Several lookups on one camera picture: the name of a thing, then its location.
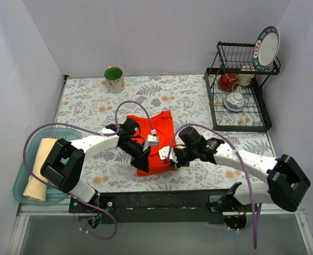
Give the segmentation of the orange t shirt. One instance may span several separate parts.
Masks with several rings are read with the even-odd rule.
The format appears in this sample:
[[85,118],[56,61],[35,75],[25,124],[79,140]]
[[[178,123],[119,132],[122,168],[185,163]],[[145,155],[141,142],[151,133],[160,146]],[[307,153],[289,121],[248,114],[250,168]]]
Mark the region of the orange t shirt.
[[[135,137],[139,136],[140,138],[134,138],[134,140],[137,141],[139,144],[142,144],[147,135],[151,134],[148,119],[134,115],[127,115],[126,117],[135,120],[140,125],[140,131],[137,131],[134,135]],[[151,122],[154,129],[156,130],[156,135],[159,137],[159,146],[151,148],[151,153],[148,157],[149,173],[145,173],[144,171],[137,169],[137,175],[139,177],[164,173],[173,170],[173,168],[169,164],[164,164],[164,162],[160,159],[158,153],[160,149],[170,145],[174,136],[174,126],[171,111],[162,111],[161,113],[152,117]]]

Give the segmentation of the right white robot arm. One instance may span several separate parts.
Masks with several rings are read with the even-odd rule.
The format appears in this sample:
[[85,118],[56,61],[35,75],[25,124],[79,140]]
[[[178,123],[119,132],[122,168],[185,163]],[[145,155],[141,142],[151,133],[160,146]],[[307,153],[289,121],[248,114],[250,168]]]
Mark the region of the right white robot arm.
[[280,158],[238,150],[218,134],[205,139],[194,128],[185,125],[177,131],[184,145],[177,148],[170,144],[159,150],[160,158],[172,167],[188,166],[195,159],[243,171],[246,177],[256,177],[260,183],[236,183],[221,199],[232,211],[245,205],[273,203],[283,210],[295,212],[311,186],[311,181],[296,160],[286,154]]

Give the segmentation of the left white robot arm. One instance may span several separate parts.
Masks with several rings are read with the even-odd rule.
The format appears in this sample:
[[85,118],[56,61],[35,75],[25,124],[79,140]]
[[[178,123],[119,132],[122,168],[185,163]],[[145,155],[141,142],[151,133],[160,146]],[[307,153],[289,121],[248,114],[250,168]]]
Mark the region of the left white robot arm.
[[90,135],[82,139],[67,141],[59,139],[53,145],[43,166],[41,175],[63,193],[81,200],[81,206],[87,212],[99,207],[98,192],[81,179],[83,163],[95,155],[113,148],[120,148],[131,156],[131,165],[140,170],[149,170],[148,142],[139,144],[133,138],[139,124],[127,118],[118,126],[110,124],[99,135]]

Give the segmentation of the floral tablecloth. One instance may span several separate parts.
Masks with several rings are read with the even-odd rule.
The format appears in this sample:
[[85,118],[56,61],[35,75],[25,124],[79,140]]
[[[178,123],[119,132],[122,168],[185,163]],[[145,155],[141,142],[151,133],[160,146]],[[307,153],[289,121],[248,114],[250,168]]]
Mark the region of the floral tablecloth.
[[[213,126],[204,76],[158,75],[125,77],[125,90],[111,93],[106,80],[68,79],[65,84],[57,121],[100,131],[127,115],[155,116],[172,113],[174,127],[194,123],[205,138],[212,137]],[[228,189],[247,181],[242,171],[230,167],[193,161],[189,167],[139,177],[130,165],[130,156],[121,149],[106,150],[86,161],[82,177],[102,192]]]

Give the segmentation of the floral green-inside mug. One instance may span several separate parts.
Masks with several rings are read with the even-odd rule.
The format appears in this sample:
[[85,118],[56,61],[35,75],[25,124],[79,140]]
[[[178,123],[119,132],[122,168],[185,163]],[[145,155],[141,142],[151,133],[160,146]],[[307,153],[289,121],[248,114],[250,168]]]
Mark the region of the floral green-inside mug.
[[109,91],[119,94],[125,89],[123,71],[119,67],[108,67],[104,72],[104,77],[109,87]]

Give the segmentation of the blue white porcelain bowl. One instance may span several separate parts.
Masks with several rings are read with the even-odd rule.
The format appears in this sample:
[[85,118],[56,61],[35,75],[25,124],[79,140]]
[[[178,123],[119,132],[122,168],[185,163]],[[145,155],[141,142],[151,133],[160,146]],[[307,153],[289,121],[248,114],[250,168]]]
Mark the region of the blue white porcelain bowl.
[[246,106],[246,100],[241,93],[232,92],[224,97],[223,104],[232,112],[241,112]]

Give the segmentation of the red bowl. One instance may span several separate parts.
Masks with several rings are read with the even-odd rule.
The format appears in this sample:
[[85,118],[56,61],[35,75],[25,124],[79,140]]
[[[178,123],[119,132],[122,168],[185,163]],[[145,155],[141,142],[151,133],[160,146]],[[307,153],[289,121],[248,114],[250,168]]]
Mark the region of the red bowl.
[[239,78],[235,73],[224,73],[218,80],[219,87],[228,92],[232,92],[238,87]]

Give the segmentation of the blue plastic tray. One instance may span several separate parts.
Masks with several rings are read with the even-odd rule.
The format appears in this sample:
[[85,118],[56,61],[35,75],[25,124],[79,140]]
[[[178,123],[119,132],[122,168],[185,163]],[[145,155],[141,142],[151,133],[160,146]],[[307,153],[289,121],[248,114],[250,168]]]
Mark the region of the blue plastic tray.
[[[43,138],[54,138],[60,139],[63,138],[67,141],[77,140],[82,138],[82,134],[74,129],[62,128],[62,127],[50,127],[42,129],[37,132],[28,143],[26,160],[29,167],[33,168],[36,154],[40,145],[40,142]],[[25,205],[35,205],[35,206],[51,206],[60,203],[67,198],[67,194],[55,190],[51,187],[47,188],[46,191],[46,200],[45,201],[36,201],[30,200],[23,196],[24,190],[28,184],[30,174],[25,168],[24,163],[22,163],[18,175],[16,177],[14,186],[13,186],[13,196],[14,198]]]

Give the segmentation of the cream cup in rack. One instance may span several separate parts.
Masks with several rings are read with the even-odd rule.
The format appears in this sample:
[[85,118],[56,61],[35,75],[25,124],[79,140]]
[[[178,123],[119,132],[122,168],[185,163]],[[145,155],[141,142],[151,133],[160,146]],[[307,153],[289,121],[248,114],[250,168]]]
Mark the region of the cream cup in rack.
[[[244,65],[244,66],[242,66],[241,71],[255,72],[256,70],[253,66]],[[239,79],[238,84],[240,86],[243,86],[243,87],[247,87],[249,84],[251,84],[252,78],[255,77],[254,74],[243,74],[243,73],[239,73],[239,74],[237,74],[237,76]]]

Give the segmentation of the beige rolled cloth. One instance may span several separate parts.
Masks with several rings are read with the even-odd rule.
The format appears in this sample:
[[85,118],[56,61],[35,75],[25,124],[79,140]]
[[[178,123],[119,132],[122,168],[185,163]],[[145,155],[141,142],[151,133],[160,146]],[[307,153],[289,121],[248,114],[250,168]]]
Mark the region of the beige rolled cloth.
[[[33,165],[33,173],[46,183],[48,183],[48,179],[41,175],[40,170],[56,141],[57,140],[53,138],[43,138],[41,140]],[[45,201],[46,191],[47,185],[41,183],[33,176],[30,176],[23,196],[30,200]]]

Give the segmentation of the white green-rimmed plate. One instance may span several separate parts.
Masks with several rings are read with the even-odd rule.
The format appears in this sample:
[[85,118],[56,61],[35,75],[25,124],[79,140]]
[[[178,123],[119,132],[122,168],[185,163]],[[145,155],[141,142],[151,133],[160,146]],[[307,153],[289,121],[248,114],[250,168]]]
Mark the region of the white green-rimmed plate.
[[258,36],[252,56],[257,71],[265,71],[275,60],[280,46],[280,33],[274,26],[265,28]]

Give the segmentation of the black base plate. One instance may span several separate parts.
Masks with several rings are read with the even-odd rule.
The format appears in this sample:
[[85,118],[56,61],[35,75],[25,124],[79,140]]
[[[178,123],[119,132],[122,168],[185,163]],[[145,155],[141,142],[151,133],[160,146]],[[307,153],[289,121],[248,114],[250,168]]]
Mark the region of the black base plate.
[[114,216],[118,223],[203,222],[223,224],[223,212],[240,217],[251,212],[251,206],[220,202],[228,189],[107,192],[90,204]]

